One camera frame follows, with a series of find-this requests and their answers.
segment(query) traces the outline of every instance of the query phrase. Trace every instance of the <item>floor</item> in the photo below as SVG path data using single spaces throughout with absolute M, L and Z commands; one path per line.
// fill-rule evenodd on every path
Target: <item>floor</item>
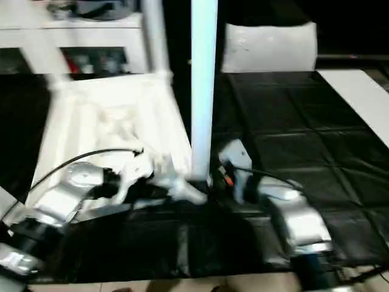
M 354 270 L 346 271 L 353 275 Z M 298 292 L 298 282 L 293 273 L 251 274 L 229 277 L 209 277 L 203 279 L 133 281 L 111 283 L 89 283 L 70 285 L 33 285 L 33 292 L 112 292 L 130 287 L 133 292 L 211 292 L 218 286 L 228 283 L 236 292 Z M 356 292 L 389 291 L 389 283 L 381 276 L 374 277 L 355 287 Z

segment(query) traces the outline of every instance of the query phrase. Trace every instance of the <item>white shelf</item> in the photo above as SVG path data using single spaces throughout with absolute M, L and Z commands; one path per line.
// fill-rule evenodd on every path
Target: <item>white shelf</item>
M 124 47 L 133 73 L 148 72 L 146 49 L 140 29 L 47 29 L 56 47 Z
M 48 0 L 33 2 L 33 12 L 38 20 L 38 27 L 22 27 L 15 14 L 12 13 L 10 4 L 0 2 L 0 30 L 4 29 L 140 29 L 142 25 L 142 14 L 135 12 L 126 18 L 114 21 L 94 21 L 91 19 L 71 18 L 67 20 L 54 20 L 47 11 Z
M 0 49 L 22 47 L 23 37 L 18 29 L 0 30 Z
M 7 1 L 0 0 L 0 30 L 19 29 L 18 20 Z

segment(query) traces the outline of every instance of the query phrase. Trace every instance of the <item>white strip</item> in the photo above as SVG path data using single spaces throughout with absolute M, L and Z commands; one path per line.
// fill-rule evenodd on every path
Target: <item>white strip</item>
M 3 218 L 15 203 L 15 197 L 0 187 L 0 219 Z
M 215 77 L 217 0 L 191 2 L 191 141 L 192 174 L 207 179 Z
M 361 70 L 319 73 L 389 147 L 389 93 Z

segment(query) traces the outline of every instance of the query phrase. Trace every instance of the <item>white pole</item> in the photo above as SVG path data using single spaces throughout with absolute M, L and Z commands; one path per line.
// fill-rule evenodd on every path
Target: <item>white pole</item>
M 170 68 L 162 0 L 142 0 L 141 4 L 151 53 L 151 71 L 169 76 Z
M 52 44 L 48 30 L 43 29 L 44 21 L 29 0 L 0 0 L 2 9 L 16 19 L 23 37 L 21 51 L 34 73 L 45 74 L 50 88 L 67 84 L 69 69 L 60 49 Z
M 207 179 L 211 151 L 218 0 L 191 1 L 192 174 Z

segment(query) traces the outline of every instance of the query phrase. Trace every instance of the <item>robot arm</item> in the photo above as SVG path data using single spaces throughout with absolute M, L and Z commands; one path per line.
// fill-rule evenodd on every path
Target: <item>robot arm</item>
M 44 265 L 47 257 L 54 252 L 69 224 L 79 220 L 83 202 L 100 196 L 112 198 L 117 207 L 112 213 L 128 210 L 122 208 L 128 189 L 139 179 L 149 178 L 151 184 L 164 187 L 174 200 L 190 200 L 195 204 L 207 201 L 199 192 L 175 171 L 171 164 L 156 167 L 145 153 L 137 155 L 118 175 L 111 169 L 104 169 L 88 162 L 70 165 L 63 179 L 47 190 L 41 198 L 26 210 L 26 216 L 19 223 L 11 225 L 13 236 L 0 243 L 0 287 L 5 292 L 20 292 L 26 288 L 28 280 Z M 98 187 L 114 186 L 118 192 L 96 192 Z M 163 203 L 134 203 L 135 208 Z M 109 213 L 93 209 L 97 218 Z
M 239 140 L 219 154 L 218 171 L 231 180 L 237 203 L 258 203 L 265 208 L 291 260 L 303 291 L 352 292 L 332 264 L 331 236 L 321 215 L 309 204 L 301 186 L 262 173 L 254 175 L 252 161 Z

